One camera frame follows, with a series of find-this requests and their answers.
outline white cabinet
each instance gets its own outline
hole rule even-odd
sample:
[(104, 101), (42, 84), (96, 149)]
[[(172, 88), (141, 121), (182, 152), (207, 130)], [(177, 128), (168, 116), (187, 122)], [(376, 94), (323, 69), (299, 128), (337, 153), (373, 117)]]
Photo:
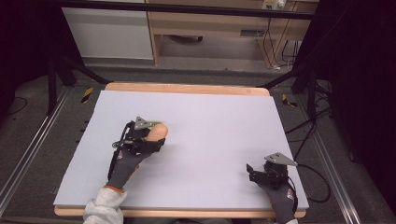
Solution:
[(153, 60), (146, 12), (66, 7), (63, 10), (84, 59)]

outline black metal rail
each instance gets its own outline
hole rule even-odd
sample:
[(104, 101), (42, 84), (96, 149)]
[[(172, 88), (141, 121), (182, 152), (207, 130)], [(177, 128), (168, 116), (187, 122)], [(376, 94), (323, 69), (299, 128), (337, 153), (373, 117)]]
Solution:
[(183, 5), (167, 5), (167, 4), (87, 1), (87, 0), (35, 0), (35, 1), (46, 2), (47, 4), (56, 4), (60, 7), (75, 7), (75, 8), (173, 12), (173, 13), (207, 14), (207, 15), (223, 15), (223, 16), (280, 18), (280, 19), (295, 19), (295, 20), (329, 19), (329, 16), (324, 16), (309, 12), (250, 9), (250, 8), (236, 8), (236, 7), (201, 7), (201, 6), (183, 6)]

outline metal bracket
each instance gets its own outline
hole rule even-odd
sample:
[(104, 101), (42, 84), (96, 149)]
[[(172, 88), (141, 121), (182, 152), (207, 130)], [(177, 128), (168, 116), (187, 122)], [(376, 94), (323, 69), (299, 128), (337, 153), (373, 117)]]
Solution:
[(144, 119), (140, 118), (139, 116), (136, 117), (136, 122), (134, 123), (135, 130), (141, 130), (145, 128), (149, 128), (152, 126), (151, 122), (147, 122)]
[(275, 164), (282, 164), (282, 165), (292, 165), (292, 166), (297, 166), (297, 162), (292, 161), (285, 155), (283, 155), (280, 152), (274, 153), (272, 155), (264, 157), (266, 160), (273, 162)]

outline yellow tape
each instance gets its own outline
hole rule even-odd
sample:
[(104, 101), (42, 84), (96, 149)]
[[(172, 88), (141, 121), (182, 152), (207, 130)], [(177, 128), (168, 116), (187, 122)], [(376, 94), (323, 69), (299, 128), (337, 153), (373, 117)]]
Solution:
[(85, 90), (84, 96), (81, 99), (82, 103), (87, 103), (88, 98), (90, 98), (92, 91), (93, 91), (93, 87), (89, 87), (89, 88), (87, 88), (87, 90)]
[(297, 104), (295, 104), (295, 103), (290, 103), (290, 102), (288, 101), (288, 97), (286, 96), (286, 94), (282, 94), (282, 103), (283, 103), (284, 105), (290, 105), (290, 106), (292, 106), (292, 107), (297, 107)]

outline electrical outlet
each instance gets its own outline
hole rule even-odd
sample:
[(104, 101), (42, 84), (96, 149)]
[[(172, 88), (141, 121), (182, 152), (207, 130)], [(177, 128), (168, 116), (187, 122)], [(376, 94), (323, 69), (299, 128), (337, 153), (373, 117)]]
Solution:
[(262, 2), (262, 9), (282, 10), (285, 5), (286, 0), (264, 0)]

